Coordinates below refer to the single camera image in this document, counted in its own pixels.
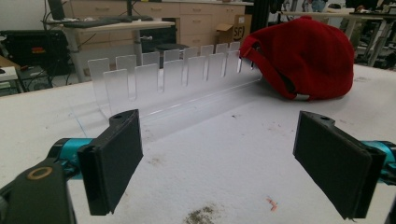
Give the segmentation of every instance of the table leg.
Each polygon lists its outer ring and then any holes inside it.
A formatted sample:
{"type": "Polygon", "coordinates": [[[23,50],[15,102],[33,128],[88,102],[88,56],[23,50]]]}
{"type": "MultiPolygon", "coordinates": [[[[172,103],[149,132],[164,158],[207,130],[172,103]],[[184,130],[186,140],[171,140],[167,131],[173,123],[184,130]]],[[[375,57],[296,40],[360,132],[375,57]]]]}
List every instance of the table leg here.
{"type": "Polygon", "coordinates": [[[139,30],[134,30],[134,55],[136,55],[136,65],[142,65],[142,42],[139,30]]]}
{"type": "Polygon", "coordinates": [[[386,21],[387,21],[387,23],[385,24],[384,30],[382,31],[381,36],[376,41],[373,54],[370,57],[369,62],[368,62],[368,65],[371,67],[374,66],[376,58],[378,57],[379,53],[381,52],[381,49],[384,48],[385,44],[387,43],[390,29],[394,23],[394,20],[386,20],[386,21]]]}
{"type": "Polygon", "coordinates": [[[367,48],[366,48],[366,50],[364,51],[364,54],[363,54],[363,59],[364,60],[367,60],[371,48],[373,47],[374,43],[377,41],[376,35],[378,34],[380,27],[381,27],[381,24],[376,24],[375,25],[372,37],[370,38],[370,43],[367,45],[367,48]]]}
{"type": "Polygon", "coordinates": [[[64,35],[66,36],[67,42],[69,44],[68,48],[70,50],[70,57],[72,59],[73,65],[76,69],[76,75],[78,82],[85,82],[86,78],[84,75],[84,69],[81,64],[81,59],[79,57],[78,44],[76,41],[76,35],[70,29],[64,29],[64,35]]]}
{"type": "Polygon", "coordinates": [[[352,36],[353,30],[355,29],[357,19],[349,19],[346,28],[346,36],[348,39],[352,36]]]}

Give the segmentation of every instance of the cabinet drawer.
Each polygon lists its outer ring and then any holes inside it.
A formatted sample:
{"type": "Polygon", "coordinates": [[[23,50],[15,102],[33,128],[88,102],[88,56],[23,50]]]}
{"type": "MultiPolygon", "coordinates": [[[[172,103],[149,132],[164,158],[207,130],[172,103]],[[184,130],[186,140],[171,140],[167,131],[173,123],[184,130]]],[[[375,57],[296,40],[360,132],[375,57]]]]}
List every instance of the cabinet drawer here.
{"type": "Polygon", "coordinates": [[[183,35],[206,35],[212,32],[212,16],[183,15],[180,19],[180,32],[183,35]]]}
{"type": "Polygon", "coordinates": [[[236,15],[245,15],[244,6],[216,5],[213,9],[218,13],[214,25],[219,23],[233,24],[236,15]]]}
{"type": "Polygon", "coordinates": [[[86,44],[80,47],[81,50],[88,49],[108,49],[116,46],[126,46],[132,45],[134,43],[133,40],[114,40],[109,42],[100,42],[100,43],[91,43],[86,44]]]}
{"type": "Polygon", "coordinates": [[[137,2],[134,10],[140,15],[149,15],[153,18],[178,18],[179,6],[179,3],[137,2]]]}
{"type": "Polygon", "coordinates": [[[126,12],[124,1],[72,1],[74,17],[118,16],[126,12]]]}
{"type": "Polygon", "coordinates": [[[215,37],[213,35],[182,35],[180,37],[180,43],[189,47],[214,45],[215,37]]]}
{"type": "Polygon", "coordinates": [[[212,14],[211,4],[180,4],[180,14],[212,14]]]}
{"type": "Polygon", "coordinates": [[[134,36],[132,31],[115,31],[115,32],[105,32],[100,34],[78,34],[78,44],[92,44],[92,43],[102,43],[107,41],[119,41],[119,40],[131,40],[134,36]]]}

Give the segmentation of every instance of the robotic arm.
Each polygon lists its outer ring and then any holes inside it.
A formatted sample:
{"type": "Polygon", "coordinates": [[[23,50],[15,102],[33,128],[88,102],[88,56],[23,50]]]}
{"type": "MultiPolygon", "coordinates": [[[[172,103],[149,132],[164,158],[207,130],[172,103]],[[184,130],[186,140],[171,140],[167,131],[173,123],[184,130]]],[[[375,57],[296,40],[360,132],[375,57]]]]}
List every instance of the robotic arm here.
{"type": "MultiPolygon", "coordinates": [[[[335,121],[300,112],[293,154],[343,218],[365,218],[378,181],[396,185],[396,145],[358,141],[335,121]]],[[[393,206],[386,223],[396,223],[393,206]]]]}
{"type": "Polygon", "coordinates": [[[82,176],[91,215],[114,213],[143,158],[139,114],[109,119],[94,139],[61,139],[46,159],[0,189],[0,224],[77,223],[66,181],[82,176]]]}

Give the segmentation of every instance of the cable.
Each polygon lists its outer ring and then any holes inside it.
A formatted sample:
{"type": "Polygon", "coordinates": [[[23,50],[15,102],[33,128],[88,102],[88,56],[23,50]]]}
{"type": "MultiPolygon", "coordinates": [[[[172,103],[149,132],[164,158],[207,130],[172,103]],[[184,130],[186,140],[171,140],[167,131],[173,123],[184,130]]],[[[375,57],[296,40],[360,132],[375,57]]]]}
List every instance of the cable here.
{"type": "Polygon", "coordinates": [[[69,75],[67,75],[66,83],[64,84],[65,86],[69,85],[68,82],[69,82],[69,78],[70,78],[71,75],[72,75],[71,72],[69,73],[69,75]]]}
{"type": "Polygon", "coordinates": [[[43,15],[43,22],[46,22],[46,14],[47,14],[47,1],[44,0],[44,15],[43,15]]]}
{"type": "Polygon", "coordinates": [[[92,35],[90,38],[88,38],[86,41],[84,41],[84,42],[82,42],[81,44],[79,44],[79,45],[77,46],[77,48],[79,49],[79,47],[85,45],[85,44],[86,44],[88,41],[90,41],[95,35],[96,35],[96,34],[93,34],[93,35],[92,35]]]}
{"type": "Polygon", "coordinates": [[[37,75],[35,75],[31,80],[30,80],[30,82],[27,84],[27,86],[26,86],[26,90],[27,91],[29,91],[29,87],[30,87],[30,85],[32,84],[32,82],[36,79],[36,78],[38,78],[41,74],[43,74],[44,73],[44,70],[41,70],[37,75]]]}
{"type": "MultiPolygon", "coordinates": [[[[137,15],[141,16],[140,13],[134,9],[134,4],[136,4],[136,3],[137,3],[137,0],[134,0],[134,2],[132,3],[132,10],[133,10],[137,15]]],[[[122,16],[122,15],[124,15],[124,14],[127,13],[127,12],[128,12],[128,11],[124,11],[124,12],[122,12],[119,16],[122,16]]]]}

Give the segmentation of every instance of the keyboard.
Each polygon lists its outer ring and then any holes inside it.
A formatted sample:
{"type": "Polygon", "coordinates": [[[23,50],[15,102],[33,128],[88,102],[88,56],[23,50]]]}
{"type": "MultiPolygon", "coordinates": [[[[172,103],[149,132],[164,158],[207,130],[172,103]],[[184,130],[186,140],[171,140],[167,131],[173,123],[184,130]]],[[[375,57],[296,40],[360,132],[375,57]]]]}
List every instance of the keyboard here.
{"type": "Polygon", "coordinates": [[[153,21],[153,18],[146,15],[136,16],[115,16],[115,17],[100,17],[100,20],[111,20],[119,22],[132,22],[132,21],[153,21]]]}
{"type": "Polygon", "coordinates": [[[68,28],[90,28],[96,26],[110,25],[120,23],[120,21],[112,20],[98,20],[98,21],[70,21],[64,23],[64,27],[68,28]]]}

